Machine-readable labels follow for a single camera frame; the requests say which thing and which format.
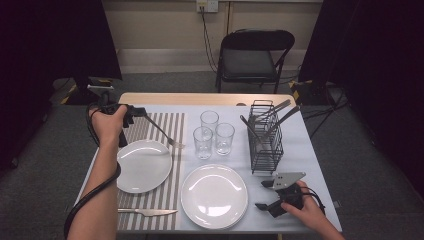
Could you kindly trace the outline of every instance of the striped placemat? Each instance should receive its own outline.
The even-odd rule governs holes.
[[[183,142],[186,114],[149,113],[149,117],[172,139]],[[177,209],[181,172],[181,149],[169,145],[167,138],[145,118],[134,118],[134,124],[124,129],[128,143],[149,139],[168,147],[172,157],[172,169],[168,178],[157,188],[141,194],[118,190],[119,208]],[[141,214],[120,213],[118,230],[174,230],[176,214],[160,217],[143,217]]]

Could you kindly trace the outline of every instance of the electrical outlet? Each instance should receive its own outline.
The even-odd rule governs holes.
[[[196,11],[202,12],[200,7],[203,7],[203,12],[208,12],[208,0],[196,0]]]
[[[218,0],[208,0],[208,12],[218,12]]]
[[[218,0],[196,0],[196,11],[202,12],[201,7],[203,12],[218,12]]]

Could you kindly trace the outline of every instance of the table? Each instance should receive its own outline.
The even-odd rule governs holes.
[[[271,204],[276,201],[277,194],[261,186],[263,180],[270,180],[272,176],[268,174],[253,174],[250,170],[249,148],[247,143],[247,130],[241,122],[239,116],[248,116],[250,104],[253,100],[272,100],[278,104],[286,99],[290,99],[292,106],[295,101],[289,95],[268,95],[268,94],[196,94],[196,93],[125,93],[120,99],[120,103],[133,104],[136,107],[145,107],[149,113],[184,113],[185,122],[183,142],[186,148],[176,153],[179,159],[179,172],[174,181],[177,183],[172,189],[179,189],[183,180],[188,174],[205,164],[222,164],[234,169],[244,180],[249,197],[249,204],[243,218],[234,226],[224,230],[206,230],[194,224],[184,213],[179,201],[178,190],[175,201],[179,210],[173,219],[158,220],[156,223],[144,222],[141,216],[131,215],[126,218],[127,225],[118,226],[118,231],[127,233],[300,233],[310,231],[295,217],[284,214],[274,219],[268,212],[262,212],[256,208],[255,202]],[[191,139],[193,130],[200,125],[200,114],[204,110],[214,110],[220,114],[220,122],[229,122],[236,133],[233,140],[233,150],[227,156],[214,154],[208,160],[199,160],[194,156],[194,143]],[[283,109],[279,116],[284,115],[288,109]],[[333,201],[328,192],[327,185],[318,164],[315,152],[312,148],[305,124],[300,112],[287,119],[282,125],[284,155],[280,161],[276,172],[306,172],[302,179],[308,186],[315,190],[326,206],[326,215],[330,222],[341,231],[341,225],[334,209]]]

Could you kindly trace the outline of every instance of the black cable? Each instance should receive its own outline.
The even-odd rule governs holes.
[[[69,229],[71,228],[72,225],[72,221],[74,220],[76,214],[78,213],[79,210],[81,210],[81,208],[88,202],[90,201],[94,196],[96,196],[99,192],[101,192],[102,190],[104,190],[107,186],[109,186],[110,183],[112,183],[113,181],[115,181],[119,175],[121,174],[121,166],[119,165],[119,163],[116,163],[116,171],[115,173],[106,181],[104,181],[103,183],[101,183],[99,186],[95,187],[93,190],[91,190],[89,193],[87,193],[87,195],[85,195],[83,198],[81,198],[77,204],[75,204],[75,206],[72,208],[71,212],[68,214],[68,217],[66,218],[65,221],[65,226],[64,226],[64,236],[65,239],[68,238],[68,234],[69,234]]]
[[[203,7],[200,7],[200,13],[202,15],[202,20],[203,20],[203,39],[205,41],[206,56],[207,56],[208,61],[209,61],[209,66],[211,67],[212,71],[214,73],[216,73],[215,69],[217,69],[217,66],[215,64],[215,61],[213,59],[213,54],[212,54],[212,51],[211,51],[211,44],[210,44],[210,41],[209,41],[208,29],[206,27],[205,12],[204,12]]]
[[[345,107],[348,104],[349,101],[346,101],[342,105],[340,105],[340,102],[341,102],[343,95],[344,95],[344,90],[342,89],[342,93],[338,97],[334,107],[332,106],[332,107],[325,109],[325,110],[313,110],[313,111],[309,111],[309,112],[302,112],[302,114],[308,114],[308,113],[316,112],[315,114],[303,117],[303,120],[307,120],[307,119],[310,119],[310,118],[313,118],[313,117],[321,116],[321,115],[327,114],[330,111],[335,111],[335,110],[338,110],[340,108]]]
[[[232,2],[228,2],[228,11],[227,12],[227,26],[225,29],[225,34],[229,34],[230,31],[230,16],[231,16],[231,9],[233,8],[233,3]]]
[[[312,197],[314,197],[314,198],[317,200],[317,202],[318,202],[318,206],[319,206],[319,208],[321,209],[322,213],[324,213],[324,215],[325,215],[325,206],[324,206],[324,204],[321,202],[321,199],[318,197],[318,194],[316,194],[314,190],[312,190],[312,189],[310,189],[310,188],[308,188],[308,187],[307,187],[307,189],[309,189],[309,190],[310,190],[310,191],[312,191],[313,193],[302,193],[302,195],[303,195],[303,196],[307,195],[307,196],[312,196]]]
[[[99,100],[98,103],[90,103],[88,104],[87,108],[86,108],[86,121],[87,121],[87,127],[88,127],[88,131],[90,132],[91,137],[93,138],[94,142],[97,144],[97,146],[99,146],[99,138],[96,134],[96,131],[94,130],[93,127],[93,115],[96,112],[104,112],[107,113],[108,108],[110,108],[112,105],[105,105],[105,103],[102,103],[101,100]],[[90,114],[90,109],[92,109],[93,107],[97,107],[96,110],[94,110],[93,113]],[[116,163],[116,171],[115,173],[108,178],[106,181],[104,181],[103,183],[101,183],[99,186],[95,187],[93,190],[91,190],[89,193],[87,193],[84,197],[82,197],[77,204],[75,204],[75,206],[72,208],[72,210],[69,212],[68,217],[66,218],[65,221],[65,225],[64,225],[64,229],[63,229],[63,233],[65,236],[65,239],[68,238],[68,234],[69,234],[69,229],[71,228],[72,225],[72,221],[74,220],[76,214],[78,213],[79,210],[81,210],[81,208],[88,202],[90,201],[94,196],[96,196],[98,193],[100,193],[102,190],[104,190],[107,186],[109,186],[109,184],[111,184],[114,180],[116,180],[119,175],[121,174],[121,166],[119,165],[119,163]]]
[[[314,190],[312,190],[312,188],[309,187],[300,187],[300,188],[306,188],[308,189],[310,192],[314,193],[315,195],[318,195]]]

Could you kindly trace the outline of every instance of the forearm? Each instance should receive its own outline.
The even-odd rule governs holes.
[[[83,190],[82,197],[110,178],[116,171],[118,142],[102,143]],[[69,239],[114,239],[117,225],[116,181],[94,196],[75,216]]]
[[[315,231],[324,240],[344,240],[343,235],[327,219]]]

